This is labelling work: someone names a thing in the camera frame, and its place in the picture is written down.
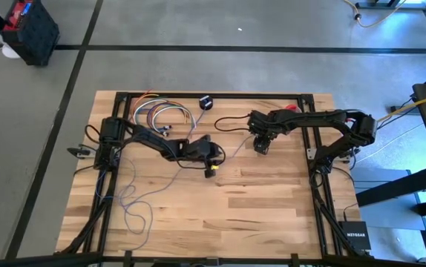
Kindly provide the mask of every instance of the concrete floor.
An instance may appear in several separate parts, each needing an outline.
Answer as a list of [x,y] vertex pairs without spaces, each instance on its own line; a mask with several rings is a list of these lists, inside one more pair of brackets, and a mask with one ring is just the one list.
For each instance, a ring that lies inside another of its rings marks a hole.
[[[96,0],[43,2],[59,23],[60,44],[80,45]],[[0,0],[0,13],[9,5]],[[364,23],[386,13],[366,10]],[[363,29],[340,0],[104,0],[91,44],[426,48],[426,18],[422,12],[400,11],[378,27]],[[58,50],[49,66],[39,68],[0,54],[0,258],[76,55]],[[333,93],[337,108],[381,117],[387,106],[408,99],[413,84],[425,81],[426,55],[417,54],[88,51],[19,257],[53,253],[76,167],[66,148],[82,141],[97,90]],[[409,116],[387,126],[358,160],[421,122]],[[418,171],[426,168],[424,153],[426,131],[420,127],[358,165]],[[422,245],[410,245],[421,240],[419,232],[370,230],[378,258],[425,257]]]

